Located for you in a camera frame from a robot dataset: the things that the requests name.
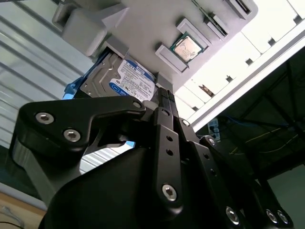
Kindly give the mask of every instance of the blue cable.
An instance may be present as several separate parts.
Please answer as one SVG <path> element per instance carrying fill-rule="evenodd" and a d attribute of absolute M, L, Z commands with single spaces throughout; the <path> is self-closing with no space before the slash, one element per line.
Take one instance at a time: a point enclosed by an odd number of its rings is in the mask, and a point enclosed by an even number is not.
<path fill-rule="evenodd" d="M 247 126 L 247 127 L 253 127 L 253 126 L 258 126 L 257 124 L 246 124 L 246 123 L 241 123 L 233 118 L 231 118 L 230 116 L 226 116 L 228 119 L 230 119 L 231 121 L 239 124 L 239 125 L 243 125 L 243 126 Z"/>
<path fill-rule="evenodd" d="M 242 122 L 239 122 L 239 121 L 233 119 L 233 118 L 230 117 L 230 116 L 225 116 L 225 117 L 227 117 L 228 119 L 232 120 L 233 122 L 235 122 L 235 123 L 237 123 L 237 124 L 239 124 L 239 125 L 243 125 L 243 126 L 247 126 L 247 127 L 260 126 L 260 125 L 258 125 L 258 124 L 250 124 L 250 123 L 247 124 L 247 123 L 242 123 Z"/>

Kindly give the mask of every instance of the metal wall panel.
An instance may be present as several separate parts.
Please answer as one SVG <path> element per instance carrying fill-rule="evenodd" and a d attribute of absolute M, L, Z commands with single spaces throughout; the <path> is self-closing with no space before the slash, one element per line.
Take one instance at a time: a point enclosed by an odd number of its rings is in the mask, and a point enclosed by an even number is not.
<path fill-rule="evenodd" d="M 60 37 L 51 0 L 0 3 L 0 145 L 8 148 L 18 109 L 33 101 L 61 99 L 68 83 L 92 61 Z M 81 171 L 119 155 L 128 146 L 84 157 Z"/>

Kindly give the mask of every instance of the gray block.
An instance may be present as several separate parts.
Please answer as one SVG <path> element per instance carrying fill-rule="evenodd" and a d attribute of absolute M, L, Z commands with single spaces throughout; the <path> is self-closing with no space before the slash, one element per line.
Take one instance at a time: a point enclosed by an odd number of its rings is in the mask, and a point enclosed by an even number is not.
<path fill-rule="evenodd" d="M 120 24 L 128 9 L 121 3 L 97 12 L 75 9 L 65 24 L 61 37 L 86 56 L 91 56 L 108 31 Z"/>
<path fill-rule="evenodd" d="M 105 41 L 104 45 L 105 47 L 110 48 L 115 54 L 117 54 L 122 59 L 125 58 L 129 50 L 129 48 L 114 35 L 111 35 Z"/>
<path fill-rule="evenodd" d="M 226 25 L 220 20 L 220 18 L 215 15 L 212 14 L 211 18 L 214 20 L 214 22 L 216 22 L 216 24 L 218 24 L 218 27 L 212 23 L 211 21 L 206 21 L 206 25 L 217 35 L 217 37 L 219 37 L 221 40 L 225 39 L 226 36 L 229 34 L 229 31 L 226 27 Z"/>
<path fill-rule="evenodd" d="M 157 87 L 163 87 L 173 93 L 173 84 L 169 82 L 161 73 L 157 73 L 156 78 Z"/>
<path fill-rule="evenodd" d="M 171 50 L 166 48 L 164 44 L 158 48 L 156 55 L 178 74 L 182 74 L 185 69 L 187 69 L 187 65 L 182 60 L 180 60 Z"/>

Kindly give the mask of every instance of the small label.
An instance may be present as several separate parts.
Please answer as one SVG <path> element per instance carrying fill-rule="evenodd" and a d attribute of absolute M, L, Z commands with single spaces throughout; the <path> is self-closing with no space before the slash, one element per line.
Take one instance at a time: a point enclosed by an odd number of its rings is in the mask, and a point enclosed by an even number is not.
<path fill-rule="evenodd" d="M 120 79 L 111 79 L 109 86 L 119 95 L 132 95 L 141 102 L 151 100 L 154 93 L 152 76 L 130 60 L 123 60 L 118 73 Z"/>
<path fill-rule="evenodd" d="M 202 86 L 199 86 L 201 90 L 203 90 L 205 93 L 207 93 L 211 98 L 214 97 L 214 93 L 210 91 L 206 86 L 202 84 Z"/>

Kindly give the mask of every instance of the white panel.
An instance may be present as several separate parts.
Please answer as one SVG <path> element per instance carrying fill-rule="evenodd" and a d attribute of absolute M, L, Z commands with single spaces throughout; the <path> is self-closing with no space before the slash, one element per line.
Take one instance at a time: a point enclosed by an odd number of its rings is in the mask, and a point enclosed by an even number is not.
<path fill-rule="evenodd" d="M 29 103 L 33 102 L 31 99 L 26 98 L 24 95 L 18 95 L 12 88 L 6 88 L 0 84 L 0 100 L 11 105 L 15 109 Z"/>
<path fill-rule="evenodd" d="M 31 0 L 18 2 L 18 5 L 26 6 L 35 12 L 37 15 L 45 19 L 50 25 L 52 25 L 52 18 L 56 11 L 57 4 L 51 0 Z"/>
<path fill-rule="evenodd" d="M 7 132 L 10 132 L 11 134 L 14 132 L 14 128 L 15 128 L 14 121 L 11 121 L 10 119 L 0 115 L 0 124 L 1 124 L 1 128 L 6 130 Z"/>
<path fill-rule="evenodd" d="M 7 130 L 1 129 L 0 128 L 0 137 L 1 137 L 1 141 L 4 143 L 10 143 L 11 138 L 12 138 L 13 134 L 8 132 Z"/>
<path fill-rule="evenodd" d="M 203 84 L 214 94 L 217 94 L 228 85 L 227 76 L 234 79 L 243 75 L 248 68 L 246 61 L 251 59 L 254 62 L 260 55 L 260 52 L 245 36 L 239 33 L 205 64 L 192 79 L 196 85 Z"/>
<path fill-rule="evenodd" d="M 184 86 L 182 86 L 178 91 L 176 91 L 175 96 L 178 96 L 190 107 L 197 107 L 199 109 L 204 105 L 204 102 L 201 99 L 199 99 L 193 92 L 191 92 Z"/>
<path fill-rule="evenodd" d="M 188 119 L 195 111 L 178 97 L 175 97 L 179 117 Z"/>
<path fill-rule="evenodd" d="M 294 10 L 300 15 L 301 18 L 305 18 L 305 1 L 304 0 L 288 0 Z"/>
<path fill-rule="evenodd" d="M 84 73 L 84 69 L 89 69 L 92 66 L 89 58 L 81 55 L 79 51 L 15 4 L 11 2 L 2 3 L 0 15 L 8 21 L 6 24 L 12 24 L 11 26 L 14 26 L 14 29 L 22 31 L 25 36 L 30 36 L 35 41 L 39 41 L 38 45 L 44 46 L 49 52 L 55 53 L 58 57 L 68 61 L 80 72 Z"/>
<path fill-rule="evenodd" d="M 18 115 L 18 110 L 11 105 L 0 100 L 0 114 L 9 119 L 16 120 Z"/>
<path fill-rule="evenodd" d="M 278 41 L 294 26 L 297 13 L 286 0 L 255 0 L 258 6 L 257 16 L 249 22 L 242 33 L 261 52 L 271 46 L 271 39 Z"/>
<path fill-rule="evenodd" d="M 205 103 L 208 102 L 211 99 L 211 97 L 207 93 L 205 93 L 198 86 L 198 83 L 196 83 L 193 79 L 190 79 L 188 82 L 186 82 L 184 86 L 187 89 L 189 89 L 191 92 L 193 92 L 197 97 L 199 97 Z"/>
<path fill-rule="evenodd" d="M 95 165 L 88 162 L 85 158 L 81 160 L 81 170 L 84 172 L 88 172 L 95 168 Z"/>

